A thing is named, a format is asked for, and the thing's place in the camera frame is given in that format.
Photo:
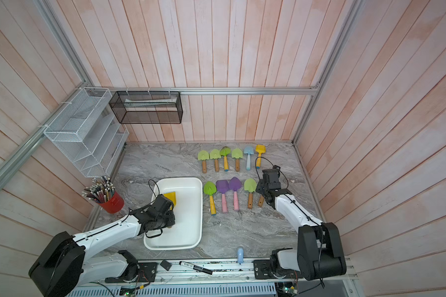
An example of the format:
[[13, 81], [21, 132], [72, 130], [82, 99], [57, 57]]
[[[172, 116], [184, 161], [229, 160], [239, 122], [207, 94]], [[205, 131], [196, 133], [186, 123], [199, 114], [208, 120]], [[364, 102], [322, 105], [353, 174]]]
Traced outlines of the small yellow shovel wooden handle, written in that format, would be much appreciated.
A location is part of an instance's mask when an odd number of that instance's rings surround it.
[[177, 205], [176, 192], [165, 193], [163, 196], [172, 201], [174, 207]]

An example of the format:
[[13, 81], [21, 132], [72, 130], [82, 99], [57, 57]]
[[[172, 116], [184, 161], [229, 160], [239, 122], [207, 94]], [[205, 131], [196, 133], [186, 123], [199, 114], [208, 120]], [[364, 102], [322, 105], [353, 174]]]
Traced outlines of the yellow plastic shovel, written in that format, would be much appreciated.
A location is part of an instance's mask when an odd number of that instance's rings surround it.
[[255, 167], [256, 169], [259, 169], [261, 167], [262, 155], [266, 152], [266, 147], [264, 145], [256, 145], [255, 151], [258, 154], [255, 161]]

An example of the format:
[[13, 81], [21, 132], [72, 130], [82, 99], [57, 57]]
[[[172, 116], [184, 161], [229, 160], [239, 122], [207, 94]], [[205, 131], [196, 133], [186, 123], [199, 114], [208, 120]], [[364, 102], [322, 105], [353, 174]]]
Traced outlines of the light blue shovel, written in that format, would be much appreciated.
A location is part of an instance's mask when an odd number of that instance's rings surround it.
[[246, 169], [248, 171], [251, 170], [251, 156], [255, 153], [254, 148], [252, 146], [246, 146], [244, 148], [244, 154], [246, 155]]

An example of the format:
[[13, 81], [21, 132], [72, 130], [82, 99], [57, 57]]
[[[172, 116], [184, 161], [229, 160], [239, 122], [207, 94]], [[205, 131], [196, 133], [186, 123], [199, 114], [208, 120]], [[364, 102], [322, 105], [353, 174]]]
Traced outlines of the pink handled purple shovel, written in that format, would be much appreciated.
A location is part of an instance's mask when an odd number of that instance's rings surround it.
[[217, 188], [218, 192], [221, 193], [221, 195], [222, 195], [222, 212], [228, 213], [227, 200], [225, 197], [226, 192], [228, 192], [228, 190], [229, 190], [228, 180], [223, 180], [223, 179], [218, 180], [216, 182], [216, 188]]

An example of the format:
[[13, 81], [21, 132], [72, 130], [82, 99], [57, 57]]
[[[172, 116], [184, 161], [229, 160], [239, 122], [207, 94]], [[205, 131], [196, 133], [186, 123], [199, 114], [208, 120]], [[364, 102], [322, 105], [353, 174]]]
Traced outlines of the bright green yellow-handled shovel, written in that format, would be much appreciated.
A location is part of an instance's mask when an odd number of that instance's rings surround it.
[[228, 146], [223, 147], [220, 150], [220, 155], [224, 158], [224, 171], [229, 171], [229, 164], [227, 156], [231, 153], [231, 149]]

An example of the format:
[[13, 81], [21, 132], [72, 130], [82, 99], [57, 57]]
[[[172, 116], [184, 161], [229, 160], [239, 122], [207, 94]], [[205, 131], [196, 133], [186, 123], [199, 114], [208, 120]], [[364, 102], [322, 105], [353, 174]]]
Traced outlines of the green shovel wooden handle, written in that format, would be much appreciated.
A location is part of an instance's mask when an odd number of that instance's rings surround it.
[[208, 151], [201, 150], [198, 153], [198, 160], [201, 162], [201, 165], [202, 165], [202, 173], [207, 173], [206, 161], [209, 160], [209, 153], [208, 153]]
[[220, 150], [213, 149], [209, 153], [210, 159], [214, 160], [215, 172], [219, 172], [219, 159], [221, 158]]

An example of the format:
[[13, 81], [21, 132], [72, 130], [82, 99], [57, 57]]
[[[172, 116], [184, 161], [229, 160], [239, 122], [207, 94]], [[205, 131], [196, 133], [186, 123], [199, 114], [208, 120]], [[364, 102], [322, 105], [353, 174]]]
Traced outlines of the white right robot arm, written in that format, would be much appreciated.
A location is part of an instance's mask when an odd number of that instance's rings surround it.
[[276, 165], [263, 170], [256, 191], [294, 227], [297, 248], [274, 250], [265, 269], [260, 262], [255, 267], [276, 278], [291, 273], [306, 280], [344, 275], [347, 265], [337, 226], [323, 222], [302, 207], [290, 190], [282, 188], [280, 176], [280, 167]]

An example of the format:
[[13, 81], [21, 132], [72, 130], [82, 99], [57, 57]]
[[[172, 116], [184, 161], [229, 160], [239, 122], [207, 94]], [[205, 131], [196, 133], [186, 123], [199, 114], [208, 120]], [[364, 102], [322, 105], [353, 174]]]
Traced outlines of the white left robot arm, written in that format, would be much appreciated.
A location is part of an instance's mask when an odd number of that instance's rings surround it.
[[103, 278], [137, 281], [140, 266], [130, 252], [97, 254], [129, 238], [170, 228], [175, 225], [174, 209], [174, 201], [160, 194], [144, 207], [95, 230], [75, 235], [61, 232], [32, 264], [28, 275], [45, 297], [65, 297], [76, 287]]

